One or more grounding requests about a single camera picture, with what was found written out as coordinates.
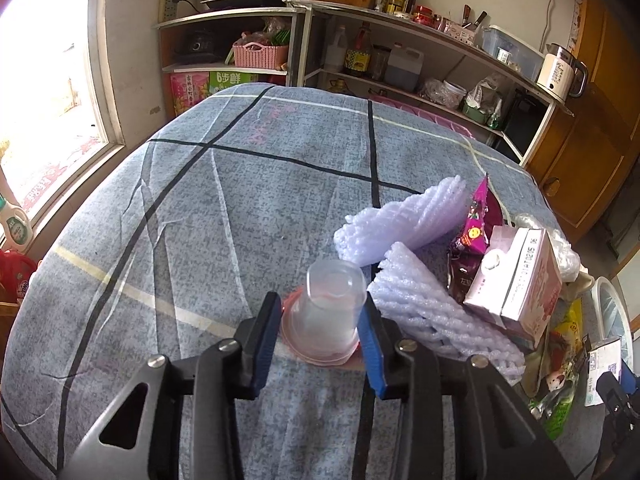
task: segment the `power strip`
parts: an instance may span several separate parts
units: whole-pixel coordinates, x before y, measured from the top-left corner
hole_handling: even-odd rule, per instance
[[[173,0],[160,0],[158,9],[158,23],[174,20],[178,15],[178,3]]]

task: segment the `gray tablecloth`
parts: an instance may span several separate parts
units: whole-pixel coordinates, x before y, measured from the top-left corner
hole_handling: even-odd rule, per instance
[[[284,297],[312,262],[336,257],[346,214],[444,176],[460,174],[471,192],[485,171],[507,219],[557,225],[521,168],[401,110],[265,84],[206,99],[124,161],[45,257],[4,362],[4,432],[53,478],[148,355],[194,356],[232,335],[266,291]],[[446,238],[421,251],[443,282]],[[279,343],[259,399],[238,403],[246,477],[348,478],[362,385],[361,371],[304,364]],[[187,456],[188,402],[184,419]],[[397,403],[376,402],[370,478],[388,478],[397,419]],[[560,444],[576,472],[594,450],[573,449],[574,437]],[[183,478],[188,468],[182,460]]]

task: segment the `metal bolt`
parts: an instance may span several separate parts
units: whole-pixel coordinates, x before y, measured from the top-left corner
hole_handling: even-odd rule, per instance
[[[162,354],[152,355],[149,359],[146,360],[146,364],[151,366],[152,368],[159,368],[166,362],[166,357]]]
[[[475,368],[487,368],[487,366],[489,365],[489,359],[487,359],[483,355],[472,355],[471,365]]]
[[[238,348],[240,343],[235,339],[223,339],[218,343],[218,350],[221,352],[233,352]]]
[[[413,339],[401,339],[398,342],[398,350],[401,352],[415,352],[418,349],[418,343]]]

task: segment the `yellow smiley face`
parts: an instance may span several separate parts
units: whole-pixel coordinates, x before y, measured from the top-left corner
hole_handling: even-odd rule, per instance
[[[472,227],[469,229],[469,238],[475,240],[482,234],[482,231],[478,227]]]

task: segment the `clear plastic cup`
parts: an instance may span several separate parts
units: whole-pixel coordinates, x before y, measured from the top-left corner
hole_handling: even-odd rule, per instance
[[[307,362],[343,364],[358,347],[356,326],[366,298],[367,283],[359,267],[319,260],[306,272],[298,300],[282,315],[282,337]]]

